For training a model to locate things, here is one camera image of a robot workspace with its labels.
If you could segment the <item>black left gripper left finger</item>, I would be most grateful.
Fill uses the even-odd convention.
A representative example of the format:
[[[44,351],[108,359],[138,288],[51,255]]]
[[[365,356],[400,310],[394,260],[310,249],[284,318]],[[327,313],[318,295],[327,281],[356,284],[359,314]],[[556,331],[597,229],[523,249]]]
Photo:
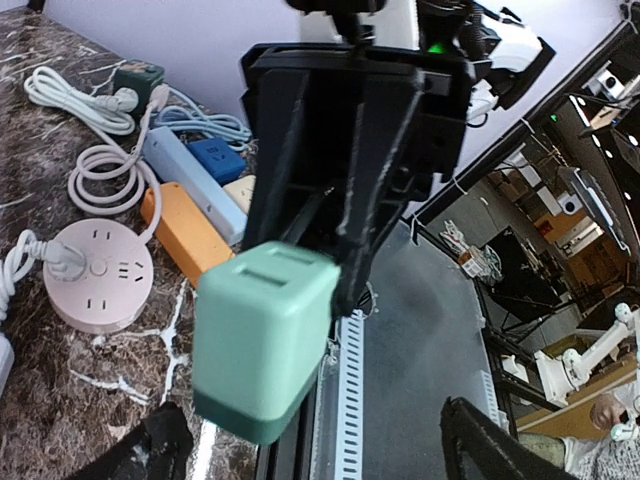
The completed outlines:
[[[194,445],[183,410],[167,401],[72,480],[180,480]]]

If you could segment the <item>pink round socket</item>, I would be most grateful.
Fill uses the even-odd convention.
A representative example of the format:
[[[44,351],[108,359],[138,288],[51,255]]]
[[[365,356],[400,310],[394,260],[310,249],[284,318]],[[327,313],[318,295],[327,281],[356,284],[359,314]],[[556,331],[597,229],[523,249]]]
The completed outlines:
[[[46,263],[43,279],[50,303],[71,327],[110,334],[141,314],[154,279],[146,243],[130,228],[104,218],[72,223],[54,242],[58,263]]]

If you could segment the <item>white multi-socket power strip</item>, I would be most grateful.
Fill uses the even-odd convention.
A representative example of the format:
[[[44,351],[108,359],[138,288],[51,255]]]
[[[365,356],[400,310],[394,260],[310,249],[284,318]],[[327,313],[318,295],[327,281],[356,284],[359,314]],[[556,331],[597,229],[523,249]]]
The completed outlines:
[[[0,395],[3,394],[15,359],[14,349],[9,339],[0,336]]]

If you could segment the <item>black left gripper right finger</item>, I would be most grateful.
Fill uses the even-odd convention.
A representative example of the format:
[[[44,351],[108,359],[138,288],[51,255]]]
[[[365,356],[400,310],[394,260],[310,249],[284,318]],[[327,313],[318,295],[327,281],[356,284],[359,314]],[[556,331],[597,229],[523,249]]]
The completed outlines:
[[[447,398],[440,419],[446,475],[470,479],[569,479],[563,469],[525,449],[462,397]]]

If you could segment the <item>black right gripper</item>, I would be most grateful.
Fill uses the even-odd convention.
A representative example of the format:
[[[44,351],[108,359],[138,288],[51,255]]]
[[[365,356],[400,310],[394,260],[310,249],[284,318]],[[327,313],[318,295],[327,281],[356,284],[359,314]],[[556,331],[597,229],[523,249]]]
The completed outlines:
[[[459,160],[475,84],[455,54],[330,43],[262,43],[242,58],[243,103],[259,145],[242,248],[276,239],[301,194],[342,195],[332,315],[348,316],[395,176],[397,203],[425,195]]]

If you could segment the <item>mint green plug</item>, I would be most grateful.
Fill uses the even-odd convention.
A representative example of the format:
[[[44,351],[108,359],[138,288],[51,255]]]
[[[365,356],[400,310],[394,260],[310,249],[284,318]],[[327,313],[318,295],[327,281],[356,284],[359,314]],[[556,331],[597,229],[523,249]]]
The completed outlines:
[[[315,381],[340,268],[267,242],[199,280],[192,386],[197,415],[253,444],[283,433]]]

